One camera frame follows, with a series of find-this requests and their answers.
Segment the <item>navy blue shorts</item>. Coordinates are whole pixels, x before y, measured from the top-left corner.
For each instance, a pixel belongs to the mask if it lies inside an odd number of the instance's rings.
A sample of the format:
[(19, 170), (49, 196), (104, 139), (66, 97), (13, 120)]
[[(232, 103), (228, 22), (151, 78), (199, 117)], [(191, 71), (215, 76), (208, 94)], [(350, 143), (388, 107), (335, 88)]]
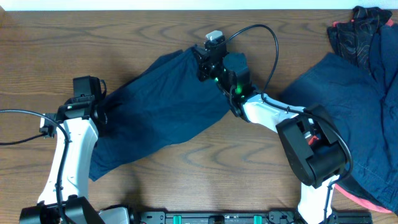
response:
[(99, 104), (108, 121), (98, 130), (89, 178), (189, 141), (218, 122), (229, 111), (227, 99), (197, 73), (193, 49), (178, 50), (109, 94)]

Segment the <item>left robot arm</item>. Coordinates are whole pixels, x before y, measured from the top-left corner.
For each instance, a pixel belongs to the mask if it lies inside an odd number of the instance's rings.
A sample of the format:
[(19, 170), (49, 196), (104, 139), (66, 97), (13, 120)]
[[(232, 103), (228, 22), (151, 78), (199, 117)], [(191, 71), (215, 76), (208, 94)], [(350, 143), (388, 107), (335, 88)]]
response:
[(104, 81), (86, 76), (73, 80), (73, 98), (55, 114), (43, 114), (40, 128), (57, 137), (47, 183), (37, 205), (23, 208), (20, 223), (102, 223), (88, 201), (91, 155), (98, 141), (98, 124), (105, 113), (98, 103), (106, 96)]

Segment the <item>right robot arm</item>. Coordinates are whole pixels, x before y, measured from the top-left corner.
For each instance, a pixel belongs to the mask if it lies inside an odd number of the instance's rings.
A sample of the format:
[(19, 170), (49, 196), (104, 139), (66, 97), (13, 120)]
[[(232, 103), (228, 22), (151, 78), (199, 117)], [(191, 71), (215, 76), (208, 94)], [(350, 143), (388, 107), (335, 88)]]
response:
[(353, 160), (330, 115), (320, 105), (291, 106), (259, 90), (252, 83), (245, 55), (229, 53), (226, 42), (222, 31), (215, 30), (206, 35), (203, 47), (194, 48), (199, 80), (213, 80), (235, 116), (278, 134), (302, 183), (299, 221), (331, 222), (334, 186), (349, 176), (352, 169), (346, 166)]

